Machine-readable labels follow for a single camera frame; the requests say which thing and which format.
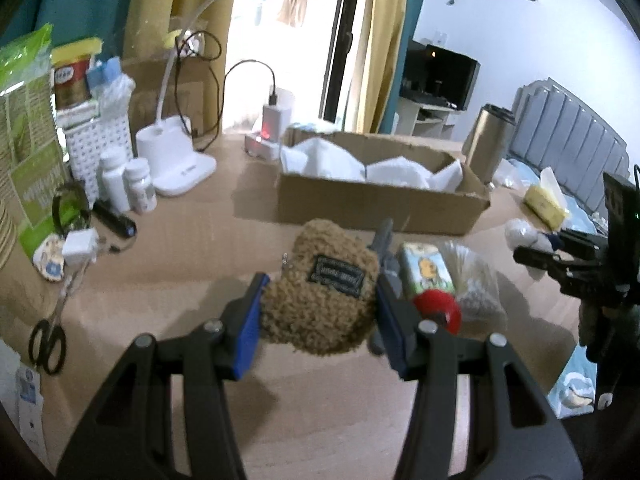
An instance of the gray headboard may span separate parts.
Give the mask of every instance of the gray headboard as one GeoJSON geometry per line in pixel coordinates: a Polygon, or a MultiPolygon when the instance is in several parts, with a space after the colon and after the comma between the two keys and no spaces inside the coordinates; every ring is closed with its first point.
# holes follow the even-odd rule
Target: gray headboard
{"type": "Polygon", "coordinates": [[[551,167],[562,190],[588,213],[607,217],[602,173],[629,176],[626,142],[553,79],[520,89],[510,156],[536,170],[551,167]]]}

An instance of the white storage basket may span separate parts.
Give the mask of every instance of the white storage basket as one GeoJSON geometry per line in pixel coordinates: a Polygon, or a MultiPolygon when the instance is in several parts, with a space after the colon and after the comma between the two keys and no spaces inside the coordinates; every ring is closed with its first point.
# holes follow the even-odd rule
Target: white storage basket
{"type": "Polygon", "coordinates": [[[65,130],[65,137],[74,179],[84,180],[84,191],[93,206],[99,196],[100,154],[119,145],[124,146],[129,160],[133,158],[127,110],[114,118],[100,117],[65,130]]]}

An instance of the charger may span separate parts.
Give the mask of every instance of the charger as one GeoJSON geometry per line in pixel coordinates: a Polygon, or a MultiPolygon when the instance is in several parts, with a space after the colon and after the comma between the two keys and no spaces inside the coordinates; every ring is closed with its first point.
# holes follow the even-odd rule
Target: charger
{"type": "Polygon", "coordinates": [[[280,137],[291,123],[291,108],[277,104],[276,95],[269,97],[269,104],[262,107],[260,132],[244,136],[244,150],[251,156],[264,160],[276,160],[280,154],[280,137]]]}

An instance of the television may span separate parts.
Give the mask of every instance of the television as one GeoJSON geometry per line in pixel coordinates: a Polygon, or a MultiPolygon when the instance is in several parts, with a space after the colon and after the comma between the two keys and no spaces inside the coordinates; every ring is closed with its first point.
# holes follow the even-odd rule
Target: television
{"type": "Polygon", "coordinates": [[[411,41],[400,95],[424,104],[466,110],[480,64],[464,54],[411,41]]]}

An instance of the jar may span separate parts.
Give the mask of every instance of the jar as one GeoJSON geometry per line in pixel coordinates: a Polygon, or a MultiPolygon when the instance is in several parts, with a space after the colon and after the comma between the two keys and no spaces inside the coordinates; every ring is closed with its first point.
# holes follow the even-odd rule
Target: jar
{"type": "Polygon", "coordinates": [[[111,205],[120,212],[131,209],[124,184],[124,168],[127,164],[124,146],[111,146],[100,154],[100,177],[111,205]]]}
{"type": "Polygon", "coordinates": [[[153,211],[158,199],[146,158],[130,160],[124,167],[124,178],[133,210],[139,214],[153,211]]]}

